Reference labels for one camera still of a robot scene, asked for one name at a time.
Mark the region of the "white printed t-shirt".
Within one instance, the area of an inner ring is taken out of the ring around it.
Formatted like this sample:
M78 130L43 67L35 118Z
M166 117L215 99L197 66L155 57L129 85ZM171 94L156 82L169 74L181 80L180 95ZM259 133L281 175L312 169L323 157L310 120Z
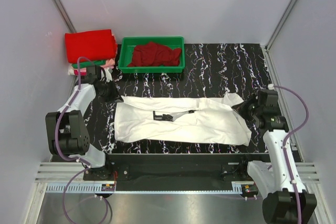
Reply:
M222 98L124 97L114 116L115 139L247 146L251 130L233 110L242 102L236 93Z

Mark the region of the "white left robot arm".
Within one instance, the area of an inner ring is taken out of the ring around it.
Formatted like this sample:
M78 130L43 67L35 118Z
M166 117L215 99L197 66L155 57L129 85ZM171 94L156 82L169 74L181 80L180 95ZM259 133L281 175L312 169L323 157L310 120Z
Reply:
M49 151L67 162L78 162L95 169L103 180L113 175L106 154L90 143L83 115L90 103L100 97L105 102L123 102L113 81L78 84L67 102L45 117Z

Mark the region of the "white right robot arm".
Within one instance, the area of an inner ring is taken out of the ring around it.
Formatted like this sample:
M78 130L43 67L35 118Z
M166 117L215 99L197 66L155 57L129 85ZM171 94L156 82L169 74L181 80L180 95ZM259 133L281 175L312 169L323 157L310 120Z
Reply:
M244 180L253 179L262 195L266 223L308 223L317 206L297 171L289 141L289 126L281 114L278 94L262 90L233 110L244 120L254 120L268 149L271 164L250 161L238 167Z

